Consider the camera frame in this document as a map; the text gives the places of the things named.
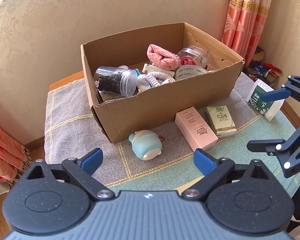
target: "white sock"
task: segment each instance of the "white sock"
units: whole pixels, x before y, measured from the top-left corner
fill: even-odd
[[[147,79],[147,74],[141,74],[138,76],[138,83],[137,87],[139,91],[147,90],[151,88],[148,79]]]
[[[150,72],[147,74],[147,78],[152,87],[158,87],[175,81],[172,77],[163,72]]]

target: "plaid blanket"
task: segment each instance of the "plaid blanket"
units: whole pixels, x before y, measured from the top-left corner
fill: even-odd
[[[215,158],[228,157],[243,164],[261,159],[293,196],[300,185],[300,173],[286,179],[275,157],[251,153],[246,148],[249,140],[267,139],[269,135],[287,139],[295,131],[280,111],[269,122],[245,102],[252,85],[253,82],[242,73],[230,96],[213,104],[227,105],[238,132],[219,139],[207,152]],[[205,108],[198,111],[207,120]],[[173,121],[153,131],[165,138],[162,154],[142,161],[135,156],[128,140],[111,144],[103,135],[89,109],[84,79],[48,94],[44,144],[47,163],[61,163],[68,157],[81,158],[99,147],[104,153],[104,161],[93,177],[116,193],[123,189],[182,191],[202,178],[193,164],[193,151]]]

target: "pink towel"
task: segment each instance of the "pink towel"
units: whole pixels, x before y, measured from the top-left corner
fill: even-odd
[[[150,44],[147,56],[157,67],[167,70],[175,70],[181,65],[180,57],[157,45]]]

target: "orange curtain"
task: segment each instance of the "orange curtain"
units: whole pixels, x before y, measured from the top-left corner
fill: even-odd
[[[271,0],[230,0],[222,43],[241,55],[248,66],[257,48]]]
[[[0,128],[0,181],[16,181],[29,165],[29,151]]]

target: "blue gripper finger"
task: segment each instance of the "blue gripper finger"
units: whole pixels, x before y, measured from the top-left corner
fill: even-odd
[[[285,88],[281,88],[278,90],[273,90],[273,91],[264,93],[261,96],[261,100],[267,103],[267,102],[278,101],[281,99],[286,99],[289,96],[291,96],[291,92]]]
[[[219,165],[219,160],[213,158],[202,149],[196,149],[194,151],[193,162],[204,176],[207,176]]]
[[[87,155],[77,161],[79,167],[90,176],[101,166],[103,162],[103,152],[100,148],[95,148]]]

